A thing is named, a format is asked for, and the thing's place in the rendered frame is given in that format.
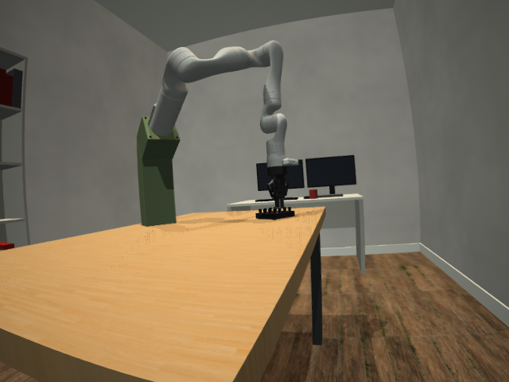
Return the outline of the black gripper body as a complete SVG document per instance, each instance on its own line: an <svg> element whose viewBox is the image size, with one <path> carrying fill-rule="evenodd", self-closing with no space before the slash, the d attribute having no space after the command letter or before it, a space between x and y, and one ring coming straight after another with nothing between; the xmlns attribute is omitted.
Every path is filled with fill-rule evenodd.
<svg viewBox="0 0 509 382"><path fill-rule="evenodd" d="M267 167L268 176L270 176L270 181L274 181L275 189L278 189L278 180L285 180L285 175L287 175L287 167L286 166L271 166ZM284 174L284 175L280 175ZM286 180L285 180L286 181Z"/></svg>

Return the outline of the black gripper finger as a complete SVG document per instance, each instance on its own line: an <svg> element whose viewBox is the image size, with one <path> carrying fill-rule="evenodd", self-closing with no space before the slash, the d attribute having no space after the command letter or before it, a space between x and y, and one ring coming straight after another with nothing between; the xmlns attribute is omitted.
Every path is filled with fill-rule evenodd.
<svg viewBox="0 0 509 382"><path fill-rule="evenodd" d="M266 186L267 186L267 188L269 190L270 196L274 198L275 208L276 209L280 209L281 208L281 199L279 199L280 198L280 192L282 191L281 184L282 184L282 181L278 180L278 190L275 189L275 185L274 185L273 179L272 179L272 181L270 183L266 184Z"/></svg>
<svg viewBox="0 0 509 382"><path fill-rule="evenodd" d="M279 199L281 199L281 207L282 208L284 208L284 197L287 195L288 187L289 187L289 182L285 182L285 180L282 180L282 191L280 192L281 197L279 198Z"/></svg>

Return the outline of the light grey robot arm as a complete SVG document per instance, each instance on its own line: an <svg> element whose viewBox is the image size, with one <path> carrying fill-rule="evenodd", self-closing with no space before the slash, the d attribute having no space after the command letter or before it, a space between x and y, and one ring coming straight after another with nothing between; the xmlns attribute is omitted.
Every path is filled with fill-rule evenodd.
<svg viewBox="0 0 509 382"><path fill-rule="evenodd" d="M283 50L280 44L269 41L250 51L242 47L228 47L221 49L213 58L201 60L185 47L175 49L171 53L165 66L157 103L153 105L150 114L148 125L151 131L161 136L172 133L188 94L186 83L225 72L270 66L263 89L264 106L260 119L261 130L265 134L276 132L273 138L266 141L267 167L297 166L298 160L286 158L285 155L286 117L283 114L273 115L282 106Z"/></svg>

